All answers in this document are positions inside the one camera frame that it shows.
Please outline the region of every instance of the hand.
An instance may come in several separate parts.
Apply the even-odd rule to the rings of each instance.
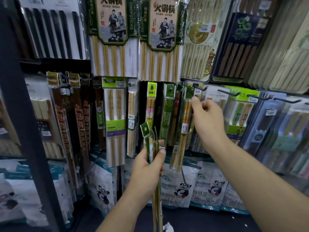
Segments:
[[[164,146],[164,140],[160,140],[159,144]],[[146,147],[136,156],[126,193],[136,198],[139,210],[147,204],[158,185],[159,177],[163,176],[164,160],[165,150],[160,150],[154,161],[149,164]]]
[[[204,148],[212,152],[216,145],[228,139],[224,131],[222,109],[210,99],[200,102],[197,97],[192,97],[191,101],[195,129],[202,139]]]

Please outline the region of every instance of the panda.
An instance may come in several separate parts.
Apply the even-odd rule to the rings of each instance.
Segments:
[[[14,192],[0,195],[0,209],[4,208],[6,210],[12,210],[13,208],[15,208],[18,203],[13,199],[14,195]]]
[[[180,183],[180,187],[177,191],[174,192],[176,196],[178,196],[178,193],[181,194],[183,198],[187,197],[189,195],[189,189],[192,185]]]
[[[105,191],[100,185],[98,186],[100,190],[98,191],[97,195],[99,199],[103,199],[103,202],[105,204],[109,204],[109,200],[107,198],[107,195],[109,195],[109,191]]]
[[[220,195],[222,191],[222,186],[225,184],[225,182],[220,182],[220,181],[214,181],[214,186],[212,186],[210,189],[208,189],[208,192],[211,193],[214,191],[214,195],[218,196]]]

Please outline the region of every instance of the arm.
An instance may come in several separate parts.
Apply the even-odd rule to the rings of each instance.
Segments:
[[[118,203],[107,215],[97,232],[133,232],[137,217],[155,191],[164,172],[165,151],[161,150],[152,164],[147,162],[144,148],[135,158],[131,179]]]
[[[232,143],[221,108],[192,98],[195,128],[220,170],[262,231],[301,232],[309,228],[309,199]]]

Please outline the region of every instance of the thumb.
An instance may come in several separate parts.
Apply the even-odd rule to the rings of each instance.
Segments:
[[[164,164],[166,152],[165,150],[160,150],[158,154],[155,156],[155,159],[151,163],[151,168],[155,171],[160,172],[162,165]]]
[[[191,98],[191,106],[192,106],[192,109],[193,109],[195,116],[196,116],[196,114],[204,111],[202,103],[200,102],[200,100],[196,96],[193,96]]]

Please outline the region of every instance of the person's right hand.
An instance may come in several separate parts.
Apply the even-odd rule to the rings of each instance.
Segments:
[[[222,109],[210,99],[200,102],[197,97],[192,97],[191,106],[195,129],[202,139],[204,148],[211,152],[216,145],[228,139],[224,131]]]

